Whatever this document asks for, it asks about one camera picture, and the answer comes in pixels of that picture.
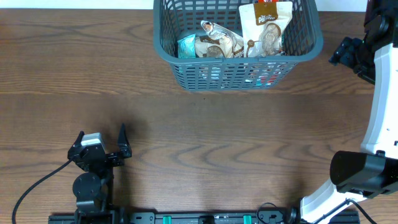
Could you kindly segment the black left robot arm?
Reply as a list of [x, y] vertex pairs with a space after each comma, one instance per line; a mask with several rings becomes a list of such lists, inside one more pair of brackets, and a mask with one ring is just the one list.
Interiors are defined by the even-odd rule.
[[113, 169], [132, 156], [126, 127], [119, 131], [119, 151], [107, 153], [100, 133], [79, 133], [68, 150], [68, 159], [84, 173], [73, 183], [76, 197], [75, 223], [129, 223], [125, 209], [113, 205]]

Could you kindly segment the red yellow spaghetti packet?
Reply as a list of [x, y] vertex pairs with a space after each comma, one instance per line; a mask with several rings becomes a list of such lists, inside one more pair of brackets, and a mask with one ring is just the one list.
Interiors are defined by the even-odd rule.
[[267, 3], [267, 2], [279, 2], [279, 0], [257, 0], [257, 2], [258, 3], [263, 3], [263, 2], [265, 2], [265, 3]]

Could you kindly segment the teal white small packet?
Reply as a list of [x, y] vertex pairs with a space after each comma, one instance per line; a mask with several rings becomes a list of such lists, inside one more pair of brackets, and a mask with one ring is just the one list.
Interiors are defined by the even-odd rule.
[[195, 58], [195, 34], [188, 35], [177, 41], [178, 58]]

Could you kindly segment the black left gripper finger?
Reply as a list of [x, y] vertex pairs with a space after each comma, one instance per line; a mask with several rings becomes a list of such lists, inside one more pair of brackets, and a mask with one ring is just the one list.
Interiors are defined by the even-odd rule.
[[81, 149], [82, 149], [81, 142], [82, 142], [84, 135], [85, 135], [85, 133], [83, 131], [79, 132], [77, 139], [75, 140], [75, 142], [72, 145], [72, 152], [80, 152], [81, 151]]
[[127, 138], [126, 127], [124, 123], [121, 125], [117, 144], [123, 158], [130, 158], [132, 156], [132, 150]]

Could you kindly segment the beige brown snack bag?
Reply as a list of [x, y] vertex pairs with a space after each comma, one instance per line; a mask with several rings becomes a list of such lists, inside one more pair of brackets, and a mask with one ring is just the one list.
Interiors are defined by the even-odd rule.
[[221, 36], [227, 36], [233, 41], [232, 58], [244, 56], [244, 42], [240, 35], [210, 21], [201, 21], [201, 26], [211, 39], [220, 39]]
[[211, 39], [207, 35], [195, 37], [195, 54], [200, 58], [232, 58], [233, 41], [227, 36]]

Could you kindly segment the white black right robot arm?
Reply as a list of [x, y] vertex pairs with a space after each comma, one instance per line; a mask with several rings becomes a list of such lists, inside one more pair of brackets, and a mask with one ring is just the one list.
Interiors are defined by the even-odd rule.
[[329, 62], [374, 85], [359, 152], [338, 151], [329, 179], [286, 214], [287, 223], [330, 223], [350, 205], [397, 191], [397, 1], [369, 0], [364, 39], [345, 38]]

